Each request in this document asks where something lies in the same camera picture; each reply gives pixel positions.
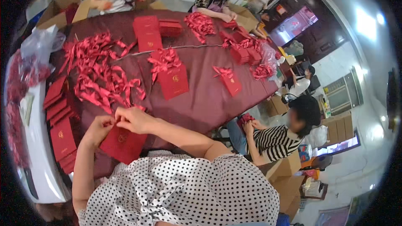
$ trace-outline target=open cardboard box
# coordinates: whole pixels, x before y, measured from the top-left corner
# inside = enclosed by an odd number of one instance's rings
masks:
[[[259,23],[247,8],[232,3],[229,3],[228,7],[232,12],[237,14],[237,24],[244,27],[248,32],[253,30]]]
[[[60,12],[72,3],[79,4],[77,12],[74,15],[73,23],[87,18],[90,0],[53,0],[47,9],[43,12],[36,27],[39,29],[47,29],[52,25],[56,25],[59,29],[67,25],[66,13]]]

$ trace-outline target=woman's hand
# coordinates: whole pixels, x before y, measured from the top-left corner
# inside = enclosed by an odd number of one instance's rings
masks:
[[[149,134],[152,132],[158,120],[146,114],[138,108],[118,107],[115,113],[116,124],[119,128],[125,128],[136,134]]]
[[[267,129],[266,126],[261,124],[261,122],[259,120],[256,120],[256,119],[252,120],[251,124],[252,124],[253,128],[258,129],[258,130]]]
[[[97,5],[98,5],[98,11],[103,12],[104,10],[107,10],[112,7],[112,2],[108,0],[98,0]]]
[[[228,14],[222,13],[221,19],[222,19],[224,22],[229,23],[229,22],[232,21],[233,17],[230,16],[230,15],[228,15]]]
[[[237,14],[235,12],[230,12],[229,16],[232,17],[233,20],[237,19]]]
[[[249,120],[247,123],[243,124],[243,130],[247,136],[252,135],[254,133],[254,127],[253,127],[251,120]]]
[[[115,119],[112,116],[95,117],[88,130],[85,132],[81,140],[81,144],[85,144],[91,148],[98,148],[109,131],[112,129]]]

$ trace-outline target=floral shirt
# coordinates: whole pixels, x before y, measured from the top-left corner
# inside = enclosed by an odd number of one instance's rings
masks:
[[[228,0],[195,0],[193,6],[188,12],[195,12],[197,8],[207,8],[212,11],[222,10],[222,7],[226,5]]]

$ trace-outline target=stack of red envelopes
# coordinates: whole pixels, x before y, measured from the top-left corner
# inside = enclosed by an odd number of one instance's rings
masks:
[[[107,155],[128,165],[139,158],[147,136],[114,125],[99,148]]]
[[[54,157],[66,174],[74,171],[77,145],[80,142],[78,131],[77,119],[73,117],[63,119],[50,130]]]
[[[254,47],[246,48],[247,52],[250,55],[249,65],[254,66],[258,65],[263,59],[261,55],[254,49]]]
[[[237,28],[237,31],[233,33],[233,38],[236,42],[241,43],[243,40],[250,38],[249,33],[242,26]]]
[[[135,18],[133,28],[138,40],[139,52],[163,49],[159,22],[156,16],[142,16]]]
[[[243,65],[250,60],[248,51],[240,45],[230,46],[230,54],[239,65]]]
[[[232,21],[229,22],[229,23],[223,22],[223,23],[222,23],[222,26],[223,26],[224,28],[230,28],[230,29],[232,29],[232,30],[234,30],[235,28],[238,27],[238,26],[237,26],[237,22],[236,22],[235,20],[232,20]]]
[[[59,78],[49,87],[43,108],[47,110],[46,120],[51,127],[68,117],[80,117],[66,76]]]
[[[180,20],[177,19],[160,19],[159,28],[162,37],[178,37],[183,31]]]

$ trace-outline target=plastic bag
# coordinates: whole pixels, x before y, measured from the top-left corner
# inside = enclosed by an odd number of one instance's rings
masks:
[[[319,126],[313,128],[308,135],[306,135],[301,144],[309,144],[312,148],[318,148],[325,144],[327,139],[328,127]]]
[[[50,53],[57,31],[33,30],[21,44],[22,62],[18,65],[21,82],[28,87],[36,86],[53,72],[49,64]]]

